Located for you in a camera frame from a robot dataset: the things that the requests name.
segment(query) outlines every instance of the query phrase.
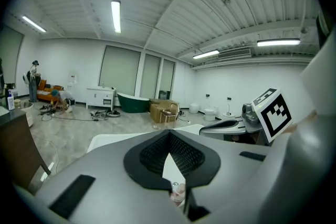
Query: air conditioner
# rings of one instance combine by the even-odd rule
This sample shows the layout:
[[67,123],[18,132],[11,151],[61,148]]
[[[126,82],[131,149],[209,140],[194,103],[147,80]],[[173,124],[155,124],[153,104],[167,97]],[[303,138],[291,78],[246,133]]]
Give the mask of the air conditioner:
[[218,61],[250,58],[250,57],[252,57],[250,48],[226,50],[217,55]]

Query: orange sofa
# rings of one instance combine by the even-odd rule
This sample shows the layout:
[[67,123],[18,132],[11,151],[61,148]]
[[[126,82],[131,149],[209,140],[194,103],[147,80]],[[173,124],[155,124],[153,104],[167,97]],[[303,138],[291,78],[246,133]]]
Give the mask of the orange sofa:
[[39,100],[44,100],[44,101],[54,101],[55,103],[57,102],[57,97],[53,97],[51,95],[52,90],[63,90],[62,86],[53,86],[53,88],[46,88],[47,81],[46,80],[41,80],[39,86],[37,87],[37,91],[43,91],[43,92],[50,92],[50,94],[39,94],[37,92],[37,99]]

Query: white wall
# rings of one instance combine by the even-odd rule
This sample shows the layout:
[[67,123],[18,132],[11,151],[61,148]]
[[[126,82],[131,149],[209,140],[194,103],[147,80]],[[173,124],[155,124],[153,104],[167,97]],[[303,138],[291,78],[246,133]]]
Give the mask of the white wall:
[[219,118],[227,112],[227,97],[232,98],[230,112],[241,114],[243,103],[251,101],[268,88],[281,89],[288,102],[294,122],[307,116],[313,104],[303,87],[300,74],[304,66],[253,66],[198,70],[194,99],[201,111],[211,106],[219,108]]
[[[49,84],[67,87],[69,73],[75,72],[77,83],[72,91],[73,97],[78,102],[86,102],[86,88],[97,86],[99,83],[100,69],[105,51],[105,46],[117,46],[125,49],[141,51],[142,48],[117,44],[101,40],[85,39],[50,39],[41,40],[39,46],[39,70],[42,79]],[[158,57],[172,61],[170,57],[146,51]],[[181,107],[188,107],[191,102],[190,93],[193,90],[195,71],[190,65],[176,61],[176,71],[173,81],[171,99],[180,102]]]
[[39,61],[39,34],[10,16],[6,16],[3,23],[24,35],[17,58],[15,84],[19,96],[27,95],[29,89],[28,85],[24,83],[22,75],[28,72],[34,60]]

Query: white cabinet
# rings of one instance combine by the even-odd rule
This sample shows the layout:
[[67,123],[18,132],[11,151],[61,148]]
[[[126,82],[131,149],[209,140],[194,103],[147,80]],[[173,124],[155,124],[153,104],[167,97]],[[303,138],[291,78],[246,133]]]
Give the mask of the white cabinet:
[[113,110],[114,90],[107,87],[92,87],[87,88],[86,108],[89,105],[103,106]]

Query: bottle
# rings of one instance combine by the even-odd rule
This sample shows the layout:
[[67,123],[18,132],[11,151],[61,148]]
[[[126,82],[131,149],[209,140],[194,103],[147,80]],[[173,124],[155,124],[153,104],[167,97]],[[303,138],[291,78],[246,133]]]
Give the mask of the bottle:
[[7,97],[7,100],[8,100],[8,109],[9,110],[15,109],[15,106],[14,106],[14,97],[11,94],[9,94],[9,96]]

